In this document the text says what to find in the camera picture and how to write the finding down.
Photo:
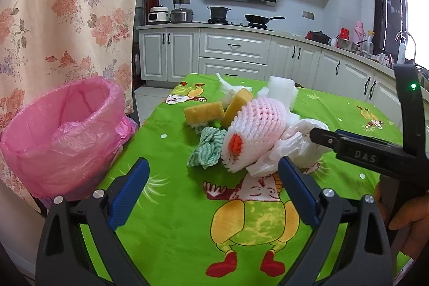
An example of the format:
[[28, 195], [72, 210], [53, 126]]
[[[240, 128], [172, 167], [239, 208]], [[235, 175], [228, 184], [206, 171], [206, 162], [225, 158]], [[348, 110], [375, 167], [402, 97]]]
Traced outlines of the person's right hand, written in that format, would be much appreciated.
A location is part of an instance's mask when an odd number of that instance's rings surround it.
[[417, 260], [428, 243], [428, 192], [406, 202], [393, 217], [387, 229], [409, 228], [405, 240], [391, 252], [395, 261], [399, 252]]

